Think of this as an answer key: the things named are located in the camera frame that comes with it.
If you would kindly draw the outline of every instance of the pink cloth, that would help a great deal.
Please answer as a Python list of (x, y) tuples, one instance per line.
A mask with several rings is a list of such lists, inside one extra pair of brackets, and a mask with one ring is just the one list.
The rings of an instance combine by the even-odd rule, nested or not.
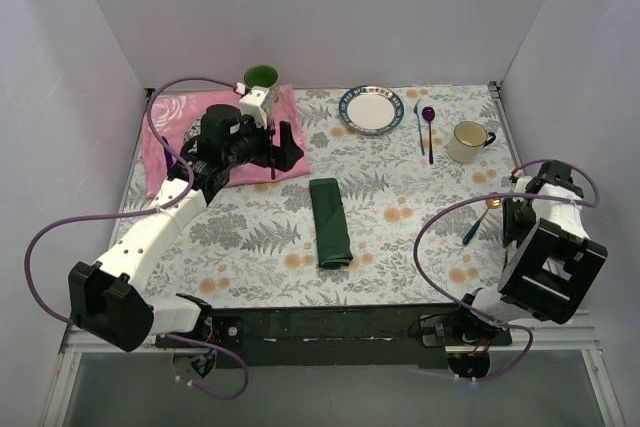
[[(204, 115), (207, 107), (215, 104), (228, 104), (237, 107), (239, 101), (240, 97), (231, 91), (170, 95), (156, 100), (155, 104), (153, 104), (151, 117), (160, 135), (167, 139), (169, 145), (179, 152), (182, 144), (184, 144), (184, 135), (187, 129), (198, 117)], [(291, 84), (280, 87), (279, 99), (271, 108), (271, 114), (276, 121), (274, 143), (276, 145), (279, 144), (280, 121), (284, 120), (291, 124), (296, 144), (302, 150), (305, 150), (304, 136), (298, 120), (298, 106)], [(146, 117), (142, 124), (142, 156), (144, 159), (144, 173), (147, 179), (147, 195), (153, 197), (158, 193), (162, 182), (167, 178), (167, 162), (164, 149), (151, 133)], [(275, 180), (271, 180), (271, 169), (251, 164), (236, 167), (231, 171), (231, 180), (227, 187), (277, 182), (306, 175), (309, 172), (309, 160), (305, 153), (304, 157), (289, 172), (276, 170)]]

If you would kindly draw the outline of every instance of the dark green napkin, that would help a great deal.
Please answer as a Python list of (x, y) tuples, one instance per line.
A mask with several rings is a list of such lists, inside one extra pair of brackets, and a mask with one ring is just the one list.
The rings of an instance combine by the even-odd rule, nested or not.
[(313, 219), (316, 224), (318, 262), (323, 269), (337, 269), (353, 260), (347, 220), (336, 179), (309, 182)]

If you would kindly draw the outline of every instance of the beige mug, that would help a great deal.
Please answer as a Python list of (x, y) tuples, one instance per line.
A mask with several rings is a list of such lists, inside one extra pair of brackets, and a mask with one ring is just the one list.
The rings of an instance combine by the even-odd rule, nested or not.
[(460, 122), (453, 129), (453, 137), (447, 152), (456, 162), (469, 164), (476, 159), (482, 149), (495, 140), (496, 134), (487, 132), (480, 124), (469, 121)]

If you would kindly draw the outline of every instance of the wall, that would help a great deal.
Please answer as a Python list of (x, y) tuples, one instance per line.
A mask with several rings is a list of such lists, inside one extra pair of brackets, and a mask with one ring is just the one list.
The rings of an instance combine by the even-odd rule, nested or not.
[[(117, 209), (143, 91), (95, 0), (0, 0), (0, 412), (37, 425), (64, 325), (26, 288), (30, 238), (58, 218)], [(66, 278), (112, 225), (63, 227), (36, 249), (36, 282), (68, 313)]]
[(609, 260), (587, 305), (628, 425), (640, 425), (639, 26), (640, 0), (546, 0), (503, 86), (521, 156), (578, 164), (602, 190), (585, 223)]
[(298, 87), (501, 80), (544, 0), (97, 0), (145, 86), (277, 66)]

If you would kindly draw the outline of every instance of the black mug handle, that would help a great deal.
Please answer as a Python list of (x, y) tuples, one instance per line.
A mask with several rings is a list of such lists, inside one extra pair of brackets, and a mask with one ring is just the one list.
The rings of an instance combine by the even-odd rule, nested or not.
[(496, 134), (493, 132), (487, 132), (487, 137), (489, 137), (489, 140), (487, 140), (484, 143), (484, 146), (486, 147), (487, 145), (491, 145), (493, 144), (493, 142), (496, 140)]

